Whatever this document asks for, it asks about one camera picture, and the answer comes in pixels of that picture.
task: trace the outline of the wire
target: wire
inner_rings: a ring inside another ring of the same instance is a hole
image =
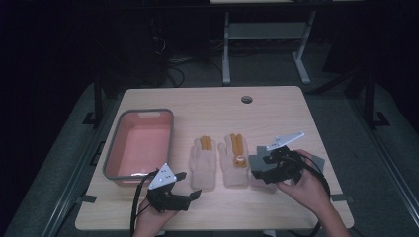
[[[351,228],[355,233],[357,233],[360,237],[367,237],[366,235],[363,235],[355,226],[352,226]]]
[[[172,70],[178,71],[178,72],[182,75],[182,80],[181,80],[181,82],[180,82],[179,84],[176,84],[176,81],[175,81],[175,79],[173,78],[173,76],[172,76],[172,75],[170,75],[170,74],[167,74],[167,77],[168,77],[169,81],[171,81],[171,82],[172,82],[173,87],[174,87],[174,88],[179,88],[180,86],[182,86],[182,84],[185,82],[185,73],[184,73],[182,70],[180,70],[180,69],[178,69],[178,68],[174,68],[174,67],[168,67],[167,69],[172,69]]]
[[[145,208],[143,208],[141,211],[138,212],[138,214],[136,215],[136,217],[138,217],[143,211],[145,211],[148,207],[150,206],[150,204],[148,204]]]
[[[314,165],[315,165],[315,167],[317,168],[317,170],[318,170],[318,172],[320,173],[320,174],[323,174],[323,172],[321,172],[321,169],[318,167],[318,165],[312,160],[312,159],[310,159],[310,158],[308,158],[308,157],[306,157],[306,156],[304,156],[304,155],[301,155],[302,157],[304,157],[305,159],[308,159],[308,160],[310,160]]]

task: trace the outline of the pink tray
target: pink tray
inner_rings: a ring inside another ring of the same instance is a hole
[[[120,186],[139,183],[169,161],[172,131],[170,110],[124,112],[105,160],[104,175]]]

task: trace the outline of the table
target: table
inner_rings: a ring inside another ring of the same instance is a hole
[[[241,99],[253,99],[244,104]],[[331,194],[342,194],[327,152],[321,141],[310,110],[298,87],[221,87],[178,89],[135,89],[126,91],[110,134],[104,145],[98,166],[87,191],[97,197],[94,203],[83,202],[75,225],[81,230],[129,229],[130,209],[135,188],[117,186],[102,173],[110,140],[120,114],[131,109],[167,108],[175,116],[172,156],[169,166],[174,171],[187,172],[185,180],[177,182],[173,194],[188,195],[191,170],[189,159],[194,139],[208,135],[216,143],[229,133],[241,133],[249,154],[256,154],[258,145],[271,144],[274,136],[303,131],[305,136],[289,145],[303,148],[325,159],[324,175]],[[145,197],[143,189],[141,199]],[[334,201],[345,225],[354,219],[345,201]],[[280,191],[264,192],[252,187],[228,189],[222,180],[217,157],[216,187],[203,192],[191,202],[188,211],[181,211],[170,220],[165,230],[263,230],[312,228],[316,217]]]

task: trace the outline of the cable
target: cable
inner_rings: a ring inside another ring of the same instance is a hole
[[[145,208],[143,208],[141,211],[139,211],[138,214],[136,215],[136,217],[138,217],[140,214],[142,214],[142,212],[145,211],[149,206],[150,206],[150,204],[148,204]]]
[[[351,228],[355,233],[357,233],[360,237],[367,237],[366,235],[363,235],[355,226],[352,226]]]
[[[178,71],[179,73],[181,73],[182,80],[179,84],[176,84],[176,81],[175,81],[175,79],[173,78],[172,75],[167,74],[167,77],[168,77],[169,81],[172,82],[174,88],[179,88],[180,86],[182,86],[182,84],[185,82],[185,73],[182,70],[180,70],[178,68],[174,68],[174,67],[168,67],[167,69],[172,69],[172,70],[175,70],[175,71]]]

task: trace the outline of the hand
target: hand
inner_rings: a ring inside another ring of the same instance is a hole
[[[304,150],[296,151],[301,156],[312,159],[312,155]],[[305,159],[305,163],[313,166],[311,160]],[[311,210],[319,219],[326,236],[350,237],[338,211],[330,202],[329,196],[320,181],[309,171],[302,171],[301,179],[294,186],[284,182],[277,183],[278,189],[289,195],[302,206]]]
[[[304,150],[297,150],[296,152],[312,159],[312,155]],[[305,159],[305,163],[309,166],[313,166],[309,159]],[[277,186],[278,189],[315,214],[317,214],[319,210],[330,207],[329,205],[331,205],[329,197],[320,181],[305,169],[302,171],[301,179],[296,185],[289,186],[284,182],[279,182],[277,183]]]
[[[139,205],[138,211],[142,211],[136,219],[134,237],[154,237],[163,226],[179,211],[168,210],[166,212],[158,212],[150,205],[147,198]]]

